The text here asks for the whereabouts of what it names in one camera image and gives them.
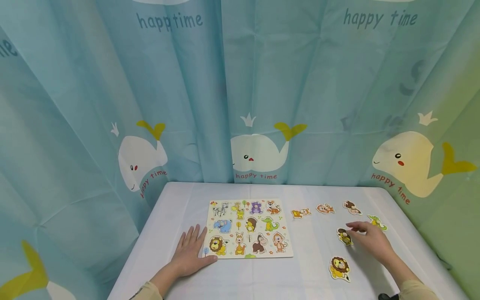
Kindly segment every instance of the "black object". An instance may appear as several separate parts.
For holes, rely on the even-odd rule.
[[[387,294],[378,295],[378,300],[399,300],[399,299],[400,298],[399,298],[398,294],[396,294],[392,297],[388,296]]]

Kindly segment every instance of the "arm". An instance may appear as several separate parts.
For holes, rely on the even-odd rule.
[[[162,300],[170,287],[178,278],[192,275],[198,270],[217,261],[216,255],[198,257],[203,246],[207,228],[198,236],[200,225],[195,230],[190,227],[188,233],[183,232],[172,260],[153,276],[131,300]]]
[[[410,268],[395,253],[386,235],[369,222],[347,223],[352,228],[347,233],[377,261],[384,265],[400,289],[400,299],[404,300],[438,300],[437,296],[426,287]]]

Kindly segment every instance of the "right hand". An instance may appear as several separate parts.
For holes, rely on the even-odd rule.
[[[347,230],[347,233],[355,242],[362,245],[381,264],[385,265],[396,257],[396,253],[386,235],[377,226],[369,222],[351,222],[346,225],[352,228]],[[363,235],[358,233],[358,231],[366,232],[367,234]]]

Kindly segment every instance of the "left hand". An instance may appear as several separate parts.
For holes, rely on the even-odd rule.
[[[196,273],[198,270],[213,264],[217,261],[216,255],[198,257],[198,252],[202,248],[207,234],[207,227],[200,232],[200,225],[197,224],[195,230],[190,227],[187,233],[182,233],[175,253],[173,254],[170,265],[173,267],[179,277],[184,277]]]

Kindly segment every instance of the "cartoon animal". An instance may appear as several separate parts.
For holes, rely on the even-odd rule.
[[[317,210],[318,210],[318,212],[320,212],[322,214],[329,214],[329,213],[334,214],[335,213],[335,209],[333,207],[331,207],[330,205],[328,205],[327,203],[318,205]]]
[[[377,216],[371,216],[371,215],[367,215],[370,220],[372,220],[372,225],[375,225],[377,226],[378,228],[380,228],[381,230],[385,231],[387,230],[387,226],[383,225],[382,222],[380,221],[380,218],[377,217]]]
[[[238,211],[240,209],[240,202],[235,202],[235,204],[230,209],[232,211]]]
[[[251,118],[244,119],[245,125],[253,125]],[[290,128],[285,123],[277,123],[274,127],[280,130],[285,137],[285,144],[280,152],[275,143],[262,134],[238,135],[230,140],[233,168],[236,171],[270,172],[282,167],[287,160],[290,140],[304,131],[307,125],[298,124]]]
[[[275,201],[267,201],[267,212],[272,215],[278,215],[281,211],[280,205],[276,204]]]
[[[433,144],[418,132],[403,132],[378,148],[372,164],[377,170],[386,172],[400,182],[415,196],[430,195],[445,175],[471,172],[477,169],[467,161],[455,161],[455,154],[449,143],[443,143],[444,160],[442,171],[429,177]]]
[[[253,253],[256,254],[264,254],[265,253],[265,247],[267,246],[268,241],[264,237],[263,234],[259,234],[257,236],[257,242],[253,243],[252,248],[253,248]]]
[[[361,215],[361,211],[355,206],[355,203],[350,201],[343,202],[343,207],[348,209],[348,212],[352,215]]]
[[[214,216],[224,216],[227,213],[228,202],[223,202],[222,207],[214,207]]]
[[[213,228],[219,229],[220,233],[230,233],[232,220],[218,220],[213,224]]]
[[[330,273],[332,274],[333,279],[340,278],[350,282],[350,278],[348,277],[349,272],[350,268],[345,259],[337,256],[332,258],[332,261],[330,262]]]
[[[273,235],[273,245],[276,246],[277,253],[285,253],[285,248],[288,247],[285,238],[278,232]]]
[[[216,255],[226,255],[227,243],[228,241],[223,240],[222,237],[212,237],[209,247]]]
[[[18,299],[17,297],[37,289],[46,289],[52,300],[76,300],[76,297],[66,288],[50,281],[40,255],[27,241],[22,241],[22,248],[31,271],[23,273],[1,286],[0,298],[2,300]]]
[[[247,228],[248,232],[255,232],[255,228],[257,228],[257,219],[249,217],[247,219],[247,224],[245,227]]]
[[[353,245],[352,238],[345,229],[339,228],[337,230],[337,235],[338,239],[341,240],[345,244],[345,246]]]
[[[235,248],[235,255],[245,255],[245,244],[243,243],[243,232],[238,233],[235,232],[237,235],[237,238],[235,239],[235,243],[237,244],[237,247]]]
[[[303,219],[303,216],[311,215],[309,208],[301,209],[301,210],[292,210],[292,215],[294,219]]]
[[[237,210],[237,220],[243,220],[243,216],[245,215],[245,210],[240,208]]]
[[[152,128],[147,122],[141,120],[137,126],[146,127],[156,139],[156,149],[152,144],[137,136],[125,136],[119,149],[119,166],[123,181],[130,191],[140,190],[144,176],[151,169],[161,167],[168,162],[167,153],[160,142],[160,136],[165,129],[165,124],[160,123]],[[118,136],[117,124],[113,125],[112,132]]]
[[[280,226],[280,224],[278,222],[273,222],[273,219],[271,217],[266,217],[265,219],[262,219],[263,222],[267,223],[266,226],[265,226],[265,230],[266,231],[274,231],[274,230],[277,230],[278,227]]]
[[[262,204],[260,202],[252,202],[252,208],[250,210],[250,214],[263,214],[264,211],[262,210]]]

